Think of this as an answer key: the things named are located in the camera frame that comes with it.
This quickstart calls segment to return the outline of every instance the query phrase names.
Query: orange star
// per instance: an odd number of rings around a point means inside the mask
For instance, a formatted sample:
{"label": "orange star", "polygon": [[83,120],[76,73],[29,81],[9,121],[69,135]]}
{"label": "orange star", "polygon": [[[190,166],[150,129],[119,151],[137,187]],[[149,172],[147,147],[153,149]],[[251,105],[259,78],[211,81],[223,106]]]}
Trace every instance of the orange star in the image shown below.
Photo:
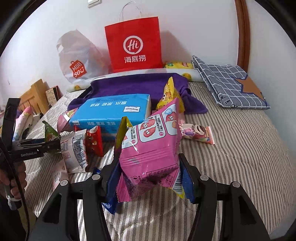
{"label": "orange star", "polygon": [[245,79],[238,79],[238,78],[234,78],[234,79],[240,84],[242,84],[242,90],[241,90],[242,93],[254,94],[265,102],[265,99],[260,89],[255,85],[253,80],[248,75],[246,76]]}

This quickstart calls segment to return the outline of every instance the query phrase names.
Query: white bag handle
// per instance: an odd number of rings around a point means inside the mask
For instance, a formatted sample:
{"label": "white bag handle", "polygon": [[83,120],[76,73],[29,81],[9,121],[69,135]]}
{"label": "white bag handle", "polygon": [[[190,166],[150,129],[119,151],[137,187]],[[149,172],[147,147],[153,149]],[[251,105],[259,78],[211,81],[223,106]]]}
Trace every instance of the white bag handle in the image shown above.
{"label": "white bag handle", "polygon": [[[122,21],[124,21],[124,19],[123,19],[123,10],[124,10],[124,8],[125,8],[127,5],[132,4],[132,3],[137,4],[135,1],[130,1],[130,2],[128,2],[126,5],[123,6],[123,8],[122,8],[122,10],[121,10],[121,12],[120,12],[120,14],[119,14],[119,17],[118,17],[118,22],[120,22],[120,16],[121,16],[121,14],[122,14]],[[142,12],[141,12],[140,8],[139,8],[137,5],[136,5],[136,8],[140,11],[140,18],[142,18]]]}

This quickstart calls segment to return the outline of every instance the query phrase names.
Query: wall switch plate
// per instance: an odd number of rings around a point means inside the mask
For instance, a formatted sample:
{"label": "wall switch plate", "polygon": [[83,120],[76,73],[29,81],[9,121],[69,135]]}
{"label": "wall switch plate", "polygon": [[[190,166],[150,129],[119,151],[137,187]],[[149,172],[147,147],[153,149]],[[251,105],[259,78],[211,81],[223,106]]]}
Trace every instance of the wall switch plate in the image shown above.
{"label": "wall switch plate", "polygon": [[91,8],[102,3],[102,0],[87,0],[88,7]]}

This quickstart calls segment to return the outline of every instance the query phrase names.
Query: human hand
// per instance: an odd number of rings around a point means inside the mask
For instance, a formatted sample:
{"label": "human hand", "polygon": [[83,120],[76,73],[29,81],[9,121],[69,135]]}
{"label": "human hand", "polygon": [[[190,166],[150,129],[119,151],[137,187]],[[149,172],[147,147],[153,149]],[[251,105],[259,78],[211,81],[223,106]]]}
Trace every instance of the human hand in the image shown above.
{"label": "human hand", "polygon": [[[16,168],[16,171],[17,171],[17,175],[19,177],[19,180],[20,180],[20,183],[21,183],[21,186],[22,186],[22,189],[23,189],[23,192],[25,191],[25,187],[27,186],[27,181],[25,180],[26,179],[26,165],[25,163],[22,161],[18,164],[17,168]],[[3,170],[0,169],[0,181],[5,184],[5,185],[9,185],[9,183],[11,184],[12,188],[11,188],[11,194],[14,196],[14,198],[16,199],[20,199],[20,192],[17,188],[17,184],[16,184],[16,181],[15,179],[12,179],[10,182],[9,182],[9,179],[7,177],[7,173]]]}

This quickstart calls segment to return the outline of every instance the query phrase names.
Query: silver screw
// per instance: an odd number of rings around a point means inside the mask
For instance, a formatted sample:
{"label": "silver screw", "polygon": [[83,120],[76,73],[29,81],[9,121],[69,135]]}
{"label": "silver screw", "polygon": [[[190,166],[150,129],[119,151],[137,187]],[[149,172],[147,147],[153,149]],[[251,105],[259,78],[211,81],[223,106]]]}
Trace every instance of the silver screw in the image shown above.
{"label": "silver screw", "polygon": [[68,181],[67,180],[63,180],[60,182],[61,186],[66,186],[68,184]]}
{"label": "silver screw", "polygon": [[209,179],[209,177],[207,175],[201,175],[200,179],[203,181],[207,181]]}
{"label": "silver screw", "polygon": [[93,180],[99,180],[101,176],[99,174],[95,174],[91,177]]}
{"label": "silver screw", "polygon": [[232,185],[235,187],[235,188],[239,188],[240,187],[240,184],[238,182],[233,182]]}

